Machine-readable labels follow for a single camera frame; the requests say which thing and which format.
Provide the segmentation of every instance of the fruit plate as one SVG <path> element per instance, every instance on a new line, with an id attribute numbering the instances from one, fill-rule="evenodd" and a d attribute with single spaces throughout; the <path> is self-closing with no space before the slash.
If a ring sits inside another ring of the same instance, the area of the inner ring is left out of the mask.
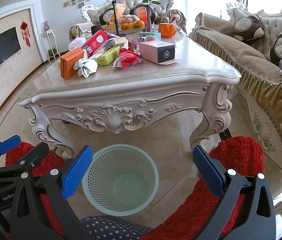
<path id="1" fill-rule="evenodd" d="M 132 30 L 128 30 L 128 29 L 127 30 L 121 30 L 121 27 L 119 27 L 119 33 L 130 34 L 130 33 L 140 32 L 143 29 L 145 29 L 145 26 L 144 27 L 134 28 Z M 116 29 L 108 31 L 108 32 L 113 33 L 113 34 L 117 33 Z"/>

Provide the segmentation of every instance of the screw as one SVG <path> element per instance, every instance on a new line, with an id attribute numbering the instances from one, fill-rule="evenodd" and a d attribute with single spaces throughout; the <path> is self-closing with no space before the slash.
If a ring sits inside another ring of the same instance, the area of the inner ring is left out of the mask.
<path id="1" fill-rule="evenodd" d="M 259 179 L 264 179 L 265 178 L 263 173 L 258 173 L 258 177 L 259 177 Z"/>
<path id="2" fill-rule="evenodd" d="M 22 179 L 25 179 L 27 177 L 28 177 L 28 173 L 27 172 L 24 172 L 24 173 L 21 174 L 21 178 Z"/>
<path id="3" fill-rule="evenodd" d="M 59 170 L 58 170 L 58 169 L 53 169 L 53 170 L 50 171 L 50 174 L 51 174 L 52 176 L 55 176 L 55 175 L 57 175 L 58 173 L 59 173 Z"/>
<path id="4" fill-rule="evenodd" d="M 228 169 L 228 173 L 229 173 L 231 176 L 234 176 L 235 174 L 237 174 L 234 169 Z"/>

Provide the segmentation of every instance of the marble tabletop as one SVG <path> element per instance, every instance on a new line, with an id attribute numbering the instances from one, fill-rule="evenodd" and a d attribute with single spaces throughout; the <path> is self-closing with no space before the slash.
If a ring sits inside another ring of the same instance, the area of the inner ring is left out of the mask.
<path id="1" fill-rule="evenodd" d="M 236 84 L 241 77 L 241 74 L 233 66 L 180 33 L 177 33 L 173 38 L 162 40 L 175 44 L 175 59 L 179 59 L 178 62 L 158 65 L 142 59 L 141 63 L 125 70 L 112 68 L 111 65 L 99 66 L 97 72 L 88 78 L 74 75 L 65 80 L 60 76 L 60 60 L 58 60 L 28 84 L 18 101 L 45 92 L 95 88 L 160 77 L 175 77 L 177 79 L 179 75 L 183 74 L 201 77 L 200 81 L 204 80 L 206 83 L 215 82 L 221 78 L 227 79 L 228 84 Z"/>

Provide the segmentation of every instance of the window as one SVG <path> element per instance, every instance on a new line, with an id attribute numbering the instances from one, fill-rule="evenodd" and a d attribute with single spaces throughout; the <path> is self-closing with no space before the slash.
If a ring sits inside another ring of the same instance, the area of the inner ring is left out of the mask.
<path id="1" fill-rule="evenodd" d="M 267 14 L 280 13 L 282 0 L 248 0 L 248 11 L 250 13 L 257 13 L 262 9 Z"/>

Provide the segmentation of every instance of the crumpled foil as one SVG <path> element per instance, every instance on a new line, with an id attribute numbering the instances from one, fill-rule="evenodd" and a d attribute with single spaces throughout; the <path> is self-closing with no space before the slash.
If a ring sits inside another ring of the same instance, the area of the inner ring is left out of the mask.
<path id="1" fill-rule="evenodd" d="M 90 74 L 95 73 L 98 68 L 98 64 L 94 59 L 80 58 L 73 68 L 78 71 L 78 75 L 87 78 Z"/>

